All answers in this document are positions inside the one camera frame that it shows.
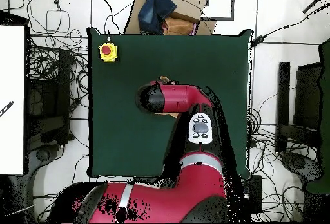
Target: emergency stop button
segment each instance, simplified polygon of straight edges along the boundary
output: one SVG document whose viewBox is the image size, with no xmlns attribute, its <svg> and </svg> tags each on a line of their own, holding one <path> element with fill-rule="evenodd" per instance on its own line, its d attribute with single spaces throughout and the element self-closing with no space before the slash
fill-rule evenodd
<svg viewBox="0 0 330 224">
<path fill-rule="evenodd" d="M 99 46 L 100 58 L 104 62 L 115 62 L 118 61 L 118 51 L 114 43 L 104 43 Z"/>
<path fill-rule="evenodd" d="M 109 46 L 103 46 L 103 47 L 102 47 L 102 52 L 103 52 L 103 54 L 105 54 L 105 55 L 109 55 L 109 54 L 111 53 L 111 49 L 110 49 Z"/>
</svg>

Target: cardboard box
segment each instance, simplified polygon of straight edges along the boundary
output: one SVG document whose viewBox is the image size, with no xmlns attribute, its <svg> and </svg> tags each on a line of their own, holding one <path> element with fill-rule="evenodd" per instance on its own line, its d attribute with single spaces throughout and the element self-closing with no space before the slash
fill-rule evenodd
<svg viewBox="0 0 330 224">
<path fill-rule="evenodd" d="M 216 21 L 200 21 L 206 0 L 172 0 L 177 8 L 170 15 L 174 19 L 183 19 L 191 23 L 197 23 L 196 35 L 211 35 L 215 29 Z M 140 34 L 138 14 L 146 0 L 134 0 L 131 15 L 125 27 L 124 34 Z"/>
</svg>

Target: blue cloth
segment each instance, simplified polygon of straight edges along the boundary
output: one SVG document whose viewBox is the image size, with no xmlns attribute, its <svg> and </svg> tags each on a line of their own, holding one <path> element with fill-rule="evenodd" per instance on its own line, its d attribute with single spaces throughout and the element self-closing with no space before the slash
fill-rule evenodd
<svg viewBox="0 0 330 224">
<path fill-rule="evenodd" d="M 172 0 L 146 0 L 138 14 L 140 31 L 162 34 L 162 22 L 176 7 Z"/>
</svg>

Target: white cable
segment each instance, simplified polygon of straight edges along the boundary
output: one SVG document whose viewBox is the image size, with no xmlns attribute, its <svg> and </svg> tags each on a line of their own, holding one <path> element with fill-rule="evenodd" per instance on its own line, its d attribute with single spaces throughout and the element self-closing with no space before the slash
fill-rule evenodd
<svg viewBox="0 0 330 224">
<path fill-rule="evenodd" d="M 4 215 L 4 216 L 11 216 L 11 215 L 13 215 L 13 214 L 17 214 L 17 213 L 23 212 L 23 211 L 25 211 L 25 210 L 28 210 L 28 209 L 32 208 L 33 206 L 34 206 L 34 204 L 31 205 L 31 206 L 29 206 L 29 207 L 27 207 L 27 208 L 24 208 L 24 209 L 18 210 L 18 211 L 16 211 L 16 212 L 13 212 L 13 213 L 10 213 L 10 214 Z"/>
</svg>

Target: dark green mat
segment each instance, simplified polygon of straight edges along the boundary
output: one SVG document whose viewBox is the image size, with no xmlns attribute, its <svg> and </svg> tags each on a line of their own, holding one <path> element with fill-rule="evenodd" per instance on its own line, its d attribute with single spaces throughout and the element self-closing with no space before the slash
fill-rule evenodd
<svg viewBox="0 0 330 224">
<path fill-rule="evenodd" d="M 313 194 L 330 194 L 330 39 L 318 46 L 320 61 L 323 64 L 323 74 L 320 78 L 322 90 L 320 134 L 322 145 L 320 161 L 323 169 L 321 179 L 309 182 L 306 189 Z"/>
<path fill-rule="evenodd" d="M 115 35 L 119 62 L 104 63 L 106 36 L 90 30 L 92 60 L 91 176 L 159 176 L 175 119 L 141 113 L 139 86 L 164 75 L 181 84 L 209 86 L 219 97 L 234 148 L 237 172 L 247 178 L 246 135 L 252 30 L 239 36 Z"/>
</svg>

